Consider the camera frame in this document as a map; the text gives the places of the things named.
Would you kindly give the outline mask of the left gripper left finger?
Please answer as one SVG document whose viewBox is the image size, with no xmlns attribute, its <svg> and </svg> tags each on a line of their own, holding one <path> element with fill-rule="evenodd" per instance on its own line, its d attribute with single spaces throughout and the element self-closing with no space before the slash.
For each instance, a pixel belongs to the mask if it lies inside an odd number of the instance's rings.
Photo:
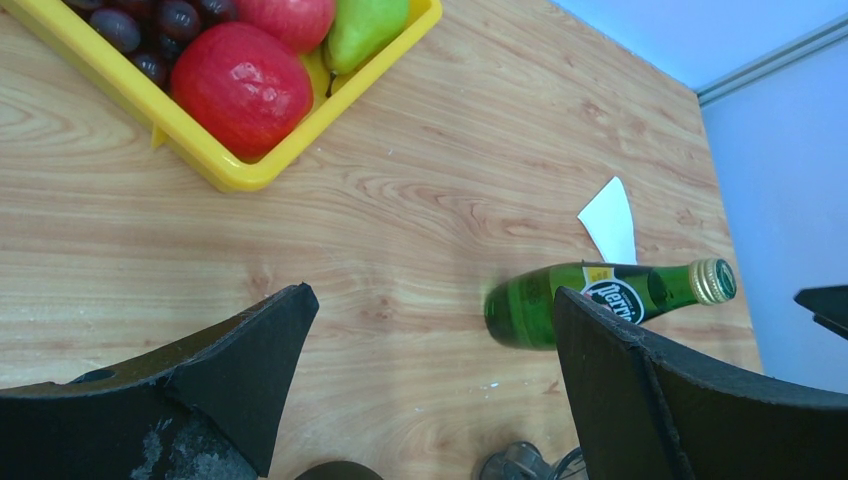
<svg viewBox="0 0 848 480">
<path fill-rule="evenodd" d="M 1 392 L 5 479 L 268 475 L 319 309 L 301 283 L 237 315 L 68 383 Z"/>
</svg>

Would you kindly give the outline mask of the white paper coffee filter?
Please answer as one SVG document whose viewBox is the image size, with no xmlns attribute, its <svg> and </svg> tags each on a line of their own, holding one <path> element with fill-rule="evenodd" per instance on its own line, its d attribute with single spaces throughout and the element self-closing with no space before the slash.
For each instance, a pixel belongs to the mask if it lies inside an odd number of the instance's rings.
<svg viewBox="0 0 848 480">
<path fill-rule="evenodd" d="M 578 213 L 578 220 L 607 263 L 638 263 L 635 228 L 621 179 L 614 176 Z"/>
</svg>

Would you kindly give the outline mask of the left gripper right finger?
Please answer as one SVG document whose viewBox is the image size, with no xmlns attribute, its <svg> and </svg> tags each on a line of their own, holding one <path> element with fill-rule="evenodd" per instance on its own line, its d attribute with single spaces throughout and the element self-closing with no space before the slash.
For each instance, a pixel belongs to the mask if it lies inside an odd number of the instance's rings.
<svg viewBox="0 0 848 480">
<path fill-rule="evenodd" d="M 591 479 L 843 479 L 847 398 L 715 359 L 582 294 L 555 338 Z"/>
</svg>

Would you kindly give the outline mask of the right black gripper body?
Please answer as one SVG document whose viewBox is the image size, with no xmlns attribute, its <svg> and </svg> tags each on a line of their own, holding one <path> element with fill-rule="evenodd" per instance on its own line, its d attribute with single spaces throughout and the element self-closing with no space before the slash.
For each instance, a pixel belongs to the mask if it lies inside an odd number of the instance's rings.
<svg viewBox="0 0 848 480">
<path fill-rule="evenodd" d="M 794 301 L 813 314 L 813 321 L 847 340 L 847 286 L 800 290 Z"/>
</svg>

